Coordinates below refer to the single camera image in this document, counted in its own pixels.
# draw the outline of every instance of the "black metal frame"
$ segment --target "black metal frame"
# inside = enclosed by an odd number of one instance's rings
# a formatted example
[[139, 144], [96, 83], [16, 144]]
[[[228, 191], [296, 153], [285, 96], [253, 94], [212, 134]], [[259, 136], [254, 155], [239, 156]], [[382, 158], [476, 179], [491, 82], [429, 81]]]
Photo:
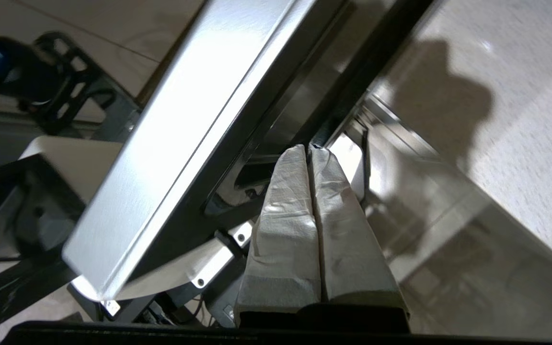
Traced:
[[[14, 223], [22, 221], [23, 214], [29, 218], [64, 214], [75, 223], [84, 210], [84, 203], [41, 155], [0, 166], [0, 206], [19, 185], [39, 190], [44, 198], [25, 200], [18, 213], [11, 215]], [[41, 211], [33, 214], [38, 207]], [[31, 225], [22, 221], [23, 227]], [[63, 243], [43, 251], [35, 245], [28, 251], [20, 249], [24, 259], [0, 273], [0, 323], [76, 277], [61, 260], [62, 247]]]
[[64, 81], [50, 102], [20, 104], [21, 108], [48, 135], [80, 137], [72, 122], [86, 101], [92, 99], [106, 114], [92, 139], [125, 142], [142, 111], [134, 98], [64, 33], [45, 33], [34, 45], [57, 62]]
[[221, 327], [236, 327], [233, 308], [242, 284], [246, 260], [246, 257], [234, 258], [203, 292], [206, 308]]
[[146, 309], [155, 299], [155, 295], [148, 295], [137, 299], [120, 301], [118, 304], [120, 304], [121, 310], [119, 310], [114, 316], [110, 316], [103, 309], [101, 303], [87, 299], [79, 293], [72, 284], [68, 285], [68, 292], [72, 295], [72, 297], [74, 297], [80, 307], [83, 308], [88, 317], [96, 322], [135, 322], [143, 310]]

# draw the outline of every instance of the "tiled floor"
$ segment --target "tiled floor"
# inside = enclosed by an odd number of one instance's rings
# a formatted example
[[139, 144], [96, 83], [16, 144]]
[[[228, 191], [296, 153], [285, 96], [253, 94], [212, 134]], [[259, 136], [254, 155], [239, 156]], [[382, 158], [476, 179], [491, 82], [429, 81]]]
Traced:
[[366, 214], [412, 331], [551, 339], [552, 251], [463, 174], [395, 149], [384, 130], [368, 136]]
[[[63, 31], [136, 95], [201, 4], [202, 0], [0, 0], [0, 35], [29, 43], [42, 33]], [[3, 110], [15, 107], [5, 105]]]

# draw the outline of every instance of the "beige floor tile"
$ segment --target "beige floor tile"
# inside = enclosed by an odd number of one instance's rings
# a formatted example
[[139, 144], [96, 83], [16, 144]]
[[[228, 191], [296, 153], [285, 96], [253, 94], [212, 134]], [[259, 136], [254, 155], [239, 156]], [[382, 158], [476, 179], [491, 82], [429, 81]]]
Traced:
[[412, 334], [448, 334], [447, 330], [429, 312], [423, 309], [423, 305], [414, 295], [405, 287], [402, 287], [401, 290], [410, 313], [408, 326]]
[[449, 334], [552, 338], [552, 259], [507, 218], [509, 229], [485, 227], [487, 215], [402, 282], [406, 300]]
[[130, 94], [138, 93], [157, 65], [151, 59], [53, 20], [22, 4], [0, 0], [0, 35], [29, 43], [46, 31], [63, 31], [70, 35]]
[[161, 61], [203, 0], [20, 0], [53, 18]]

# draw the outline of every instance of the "cable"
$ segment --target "cable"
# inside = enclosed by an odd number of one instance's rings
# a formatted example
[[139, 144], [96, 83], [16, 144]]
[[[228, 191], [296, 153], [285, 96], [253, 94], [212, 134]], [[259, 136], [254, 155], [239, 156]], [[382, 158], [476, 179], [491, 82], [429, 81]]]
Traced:
[[191, 323], [193, 319], [197, 318], [197, 315], [199, 315], [200, 310], [202, 310], [202, 306], [204, 305], [204, 295], [199, 295], [199, 303], [197, 304], [197, 309], [195, 312], [193, 312], [193, 316], [190, 317], [188, 320], [181, 321], [178, 324], [180, 325], [186, 325], [188, 323]]

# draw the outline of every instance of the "metal plate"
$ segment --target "metal plate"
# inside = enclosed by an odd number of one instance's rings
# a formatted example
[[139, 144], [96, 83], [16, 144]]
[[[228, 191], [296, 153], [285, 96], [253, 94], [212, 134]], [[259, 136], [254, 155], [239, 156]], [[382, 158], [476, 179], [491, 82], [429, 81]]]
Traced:
[[[99, 299], [112, 299], [122, 288], [268, 70], [285, 60], [304, 61], [341, 4], [206, 4], [64, 249], [66, 262], [86, 277]], [[300, 29], [309, 22], [312, 30]], [[281, 54], [296, 35], [305, 38], [297, 42], [299, 56]], [[281, 85], [270, 84], [261, 97], [276, 97], [295, 70], [283, 68]], [[265, 107], [272, 100], [265, 99]], [[256, 111], [252, 117], [259, 121], [262, 115]], [[179, 250], [197, 246], [198, 238]], [[180, 238], [171, 245], [180, 245]]]

